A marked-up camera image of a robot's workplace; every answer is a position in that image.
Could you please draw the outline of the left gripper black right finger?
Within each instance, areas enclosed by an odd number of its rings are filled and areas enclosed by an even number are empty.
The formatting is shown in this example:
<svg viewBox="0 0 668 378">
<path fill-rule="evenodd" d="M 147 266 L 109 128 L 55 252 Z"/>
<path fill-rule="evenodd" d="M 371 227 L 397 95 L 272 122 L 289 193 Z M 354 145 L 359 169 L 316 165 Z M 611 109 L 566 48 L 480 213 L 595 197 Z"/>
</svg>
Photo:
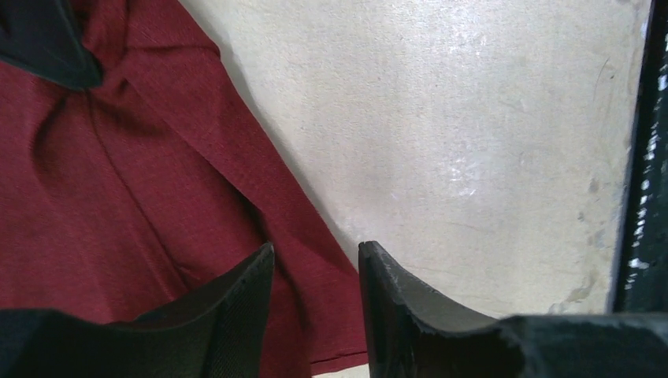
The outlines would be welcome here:
<svg viewBox="0 0 668 378">
<path fill-rule="evenodd" d="M 358 247 L 372 377 L 664 377 L 661 313 L 495 319 L 405 270 L 379 243 Z"/>
</svg>

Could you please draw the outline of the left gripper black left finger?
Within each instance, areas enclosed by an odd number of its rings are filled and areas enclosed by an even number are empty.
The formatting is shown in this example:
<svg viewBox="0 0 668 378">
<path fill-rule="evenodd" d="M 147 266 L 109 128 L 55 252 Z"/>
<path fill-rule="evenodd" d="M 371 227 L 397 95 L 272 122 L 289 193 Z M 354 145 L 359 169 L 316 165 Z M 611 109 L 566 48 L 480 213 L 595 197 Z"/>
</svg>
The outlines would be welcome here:
<svg viewBox="0 0 668 378">
<path fill-rule="evenodd" d="M 94 324 L 53 309 L 1 313 L 4 377 L 256 377 L 274 250 L 129 322 Z"/>
</svg>

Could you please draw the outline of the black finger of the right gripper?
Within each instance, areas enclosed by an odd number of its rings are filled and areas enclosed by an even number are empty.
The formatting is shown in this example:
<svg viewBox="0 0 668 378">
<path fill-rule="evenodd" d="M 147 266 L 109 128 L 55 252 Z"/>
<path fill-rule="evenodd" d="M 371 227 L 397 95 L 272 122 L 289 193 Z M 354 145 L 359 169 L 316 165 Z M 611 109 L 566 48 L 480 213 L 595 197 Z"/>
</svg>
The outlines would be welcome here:
<svg viewBox="0 0 668 378">
<path fill-rule="evenodd" d="M 73 90 L 102 84 L 69 1 L 2 1 L 1 60 Z"/>
</svg>

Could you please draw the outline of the dark red cloth napkin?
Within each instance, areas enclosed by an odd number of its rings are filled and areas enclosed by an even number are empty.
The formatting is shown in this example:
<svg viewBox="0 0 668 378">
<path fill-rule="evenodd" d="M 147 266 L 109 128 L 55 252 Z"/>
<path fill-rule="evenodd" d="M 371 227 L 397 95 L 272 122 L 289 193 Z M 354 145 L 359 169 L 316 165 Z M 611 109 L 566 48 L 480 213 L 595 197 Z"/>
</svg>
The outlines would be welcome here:
<svg viewBox="0 0 668 378">
<path fill-rule="evenodd" d="M 1 305 L 129 321 L 264 243 L 260 376 L 367 362 L 358 274 L 178 1 L 74 1 L 103 72 L 1 66 Z"/>
</svg>

